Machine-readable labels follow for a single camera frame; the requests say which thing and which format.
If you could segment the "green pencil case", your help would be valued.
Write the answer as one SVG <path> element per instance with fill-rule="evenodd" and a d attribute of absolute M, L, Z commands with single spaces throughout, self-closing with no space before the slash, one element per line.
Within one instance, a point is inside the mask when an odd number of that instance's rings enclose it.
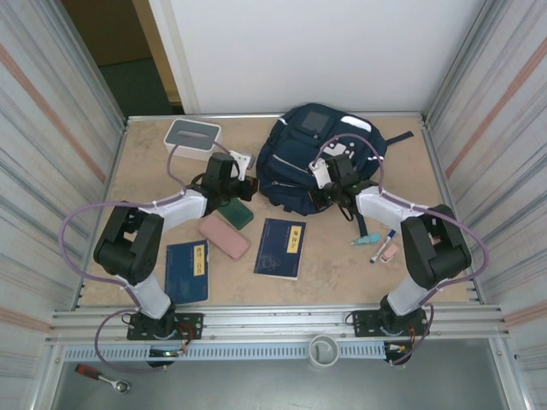
<path fill-rule="evenodd" d="M 238 231 L 242 230 L 254 219 L 253 212 L 237 198 L 234 198 L 229 203 L 222 205 L 217 209 L 217 211 Z"/>

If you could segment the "navy blue backpack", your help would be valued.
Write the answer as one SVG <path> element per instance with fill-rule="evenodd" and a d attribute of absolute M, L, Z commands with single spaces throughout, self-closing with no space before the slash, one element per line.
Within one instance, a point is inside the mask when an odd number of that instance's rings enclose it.
<path fill-rule="evenodd" d="M 384 139 L 370 121 L 319 103 L 292 108 L 277 119 L 257 158 L 259 191 L 287 213 L 321 213 L 331 204 L 309 169 L 317 155 L 346 155 L 359 179 L 370 179 L 379 168 L 370 148 L 385 155 L 389 145 L 413 136 Z"/>

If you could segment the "pink pencil case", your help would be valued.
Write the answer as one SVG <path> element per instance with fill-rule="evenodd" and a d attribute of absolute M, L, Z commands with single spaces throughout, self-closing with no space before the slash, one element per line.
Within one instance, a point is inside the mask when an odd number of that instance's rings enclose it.
<path fill-rule="evenodd" d="M 234 260 L 243 256 L 250 242 L 216 215 L 209 215 L 200 222 L 198 230 L 214 246 Z"/>

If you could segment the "white marker blue cap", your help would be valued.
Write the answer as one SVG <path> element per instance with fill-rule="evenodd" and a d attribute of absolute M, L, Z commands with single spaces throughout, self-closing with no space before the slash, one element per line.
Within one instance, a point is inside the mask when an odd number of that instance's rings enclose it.
<path fill-rule="evenodd" d="M 379 249 L 375 253 L 375 255 L 369 260 L 369 263 L 374 264 L 379 257 L 382 255 L 382 252 L 385 250 L 387 245 L 391 242 L 393 237 L 397 234 L 397 231 L 391 230 L 388 235 L 386 236 L 384 242 L 380 245 Z"/>

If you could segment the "blue book narrow yellow label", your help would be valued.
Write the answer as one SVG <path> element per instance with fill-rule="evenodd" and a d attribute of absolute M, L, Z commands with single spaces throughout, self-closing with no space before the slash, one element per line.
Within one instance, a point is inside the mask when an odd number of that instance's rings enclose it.
<path fill-rule="evenodd" d="M 297 280 L 305 232 L 305 222 L 265 219 L 254 274 Z"/>

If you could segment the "blue book wide cream label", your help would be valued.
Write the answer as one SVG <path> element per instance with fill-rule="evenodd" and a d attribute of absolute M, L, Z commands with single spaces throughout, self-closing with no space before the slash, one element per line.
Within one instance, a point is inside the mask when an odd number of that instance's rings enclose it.
<path fill-rule="evenodd" d="M 167 246 L 165 292 L 176 305 L 209 299 L 209 242 Z"/>

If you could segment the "white grey tissue box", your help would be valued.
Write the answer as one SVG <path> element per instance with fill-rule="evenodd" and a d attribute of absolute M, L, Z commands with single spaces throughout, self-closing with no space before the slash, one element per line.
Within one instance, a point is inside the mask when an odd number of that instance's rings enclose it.
<path fill-rule="evenodd" d="M 207 161 L 217 150 L 214 142 L 222 142 L 222 131 L 216 124 L 176 119 L 169 127 L 163 142 L 168 152 L 178 145 L 174 156 Z"/>

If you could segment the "aluminium table frame bar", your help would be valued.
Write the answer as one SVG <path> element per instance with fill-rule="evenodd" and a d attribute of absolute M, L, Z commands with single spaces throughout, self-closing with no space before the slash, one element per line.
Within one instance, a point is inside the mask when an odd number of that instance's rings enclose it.
<path fill-rule="evenodd" d="M 364 111 L 364 112 L 351 112 L 352 115 L 360 118 L 375 118 L 375 117 L 389 117 L 389 118 L 403 118 L 409 117 L 417 120 L 423 119 L 423 114 L 415 111 Z M 241 120 L 241 119 L 275 119 L 282 116 L 282 113 L 266 113 L 266 114 L 173 114 L 173 115 L 134 115 L 129 116 L 126 123 L 136 123 L 142 121 L 153 120 Z"/>

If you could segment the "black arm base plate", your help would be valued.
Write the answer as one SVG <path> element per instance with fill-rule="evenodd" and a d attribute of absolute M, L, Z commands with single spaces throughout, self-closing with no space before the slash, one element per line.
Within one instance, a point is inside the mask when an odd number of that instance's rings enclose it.
<path fill-rule="evenodd" d="M 203 332 L 202 313 L 166 312 L 159 319 L 142 313 L 130 316 L 126 338 L 130 341 L 199 340 Z"/>
<path fill-rule="evenodd" d="M 428 319 L 423 309 L 405 316 L 397 316 L 391 310 L 357 310 L 351 313 L 356 337 L 409 337 L 424 334 Z"/>

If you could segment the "aluminium mounting rail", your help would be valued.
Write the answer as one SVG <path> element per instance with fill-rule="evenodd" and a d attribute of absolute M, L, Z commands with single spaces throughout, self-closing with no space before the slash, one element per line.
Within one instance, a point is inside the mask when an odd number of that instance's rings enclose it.
<path fill-rule="evenodd" d="M 317 334 L 338 340 L 354 338 L 347 315 L 374 310 L 373 304 L 301 306 L 195 306 L 179 313 L 202 313 L 202 343 L 306 341 Z M 50 344 L 91 345 L 98 326 L 118 307 L 81 307 L 53 315 L 45 341 Z M 434 305 L 431 339 L 489 339 L 509 336 L 497 305 L 440 302 Z"/>

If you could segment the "red handled ratchet wrench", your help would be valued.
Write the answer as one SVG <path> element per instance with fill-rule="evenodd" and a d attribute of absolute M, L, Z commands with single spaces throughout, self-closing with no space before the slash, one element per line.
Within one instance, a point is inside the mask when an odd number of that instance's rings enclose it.
<path fill-rule="evenodd" d="M 95 369 L 94 367 L 91 367 L 88 365 L 78 364 L 75 367 L 74 371 L 78 373 L 79 375 L 84 376 L 86 378 L 104 382 L 110 385 L 115 392 L 120 394 L 126 394 L 131 389 L 131 385 L 127 381 L 114 380 L 112 378 L 107 378 L 106 376 L 103 375 L 102 372 L 98 371 L 98 369 Z"/>

